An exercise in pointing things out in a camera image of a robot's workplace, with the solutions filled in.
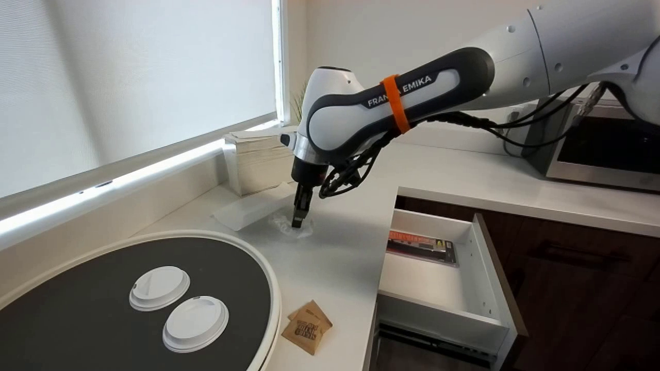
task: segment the orange ring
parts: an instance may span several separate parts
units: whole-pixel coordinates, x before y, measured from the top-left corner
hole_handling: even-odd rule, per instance
[[[411,121],[409,121],[405,104],[400,101],[400,91],[399,91],[399,84],[396,84],[396,75],[385,76],[385,79],[382,80],[382,84],[383,84],[383,88],[385,88],[385,98],[387,98],[387,104],[390,104],[390,109],[392,109],[392,116],[394,116],[394,121],[396,121],[399,132],[400,132],[400,135],[409,132],[409,129],[411,129]]]

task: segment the dark wood cabinet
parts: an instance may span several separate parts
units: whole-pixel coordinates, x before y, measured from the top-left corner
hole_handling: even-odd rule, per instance
[[[399,208],[485,216],[531,331],[514,370],[657,365],[649,355],[660,353],[660,337],[637,323],[657,325],[657,240],[415,197],[400,197]]]

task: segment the cabinet door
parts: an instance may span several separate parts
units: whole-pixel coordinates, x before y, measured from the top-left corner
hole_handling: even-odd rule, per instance
[[[531,341],[515,370],[587,367],[639,287],[636,279],[612,274],[614,264],[624,259],[551,244],[531,251],[517,291]]]
[[[590,365],[591,371],[657,371],[660,323],[624,315]]]

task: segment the appliance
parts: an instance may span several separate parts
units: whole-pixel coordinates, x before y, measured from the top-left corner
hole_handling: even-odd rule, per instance
[[[660,191],[660,126],[639,121],[616,100],[569,104],[538,126],[525,145],[568,137],[522,156],[544,177]]]

